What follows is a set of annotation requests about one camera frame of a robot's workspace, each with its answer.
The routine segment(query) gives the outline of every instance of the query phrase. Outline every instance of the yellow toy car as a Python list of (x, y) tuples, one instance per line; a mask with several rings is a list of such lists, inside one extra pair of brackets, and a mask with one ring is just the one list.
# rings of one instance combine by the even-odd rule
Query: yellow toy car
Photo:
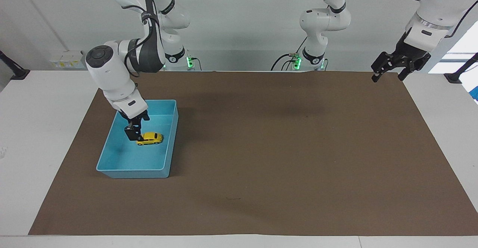
[(146, 144), (160, 144), (162, 143), (162, 135), (156, 132), (146, 132), (142, 135), (144, 141), (136, 141), (139, 146), (146, 145)]

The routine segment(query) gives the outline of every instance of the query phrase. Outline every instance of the brown mat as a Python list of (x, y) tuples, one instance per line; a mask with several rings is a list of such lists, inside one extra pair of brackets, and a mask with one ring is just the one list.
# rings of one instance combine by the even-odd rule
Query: brown mat
[(478, 214), (396, 74), (161, 72), (176, 99), (171, 177), (95, 170), (98, 92), (31, 235), (478, 235)]

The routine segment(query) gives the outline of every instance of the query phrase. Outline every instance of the green light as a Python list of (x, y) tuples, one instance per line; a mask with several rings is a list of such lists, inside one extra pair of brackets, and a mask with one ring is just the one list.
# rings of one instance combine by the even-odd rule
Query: green light
[(302, 63), (302, 58), (300, 57), (297, 57), (297, 60), (295, 61), (295, 64), (294, 64), (294, 69), (296, 71), (300, 70), (300, 64)]
[(188, 66), (188, 68), (194, 67), (194, 62), (191, 60), (190, 57), (186, 57), (186, 60), (187, 60), (187, 66)]

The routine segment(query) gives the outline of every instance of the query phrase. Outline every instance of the white table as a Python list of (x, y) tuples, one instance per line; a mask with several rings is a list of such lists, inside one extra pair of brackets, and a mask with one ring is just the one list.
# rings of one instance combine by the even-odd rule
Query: white table
[[(478, 106), (441, 75), (415, 73), (405, 85), (478, 209)], [(478, 247), (478, 236), (26, 236), (96, 91), (86, 71), (32, 71), (0, 93), (0, 148), (7, 148), (0, 159), (1, 248)]]

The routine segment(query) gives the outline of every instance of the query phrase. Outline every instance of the blue object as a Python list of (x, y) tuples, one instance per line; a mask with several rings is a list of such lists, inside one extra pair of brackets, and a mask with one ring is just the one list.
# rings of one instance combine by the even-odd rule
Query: blue object
[(470, 91), (470, 95), (471, 95), (475, 100), (478, 100), (478, 86), (475, 87), (472, 91)]
[(96, 170), (115, 179), (167, 178), (173, 156), (178, 124), (175, 100), (147, 100), (150, 121), (143, 121), (141, 132), (157, 132), (160, 144), (138, 146), (124, 132), (126, 119), (117, 112), (99, 157)]

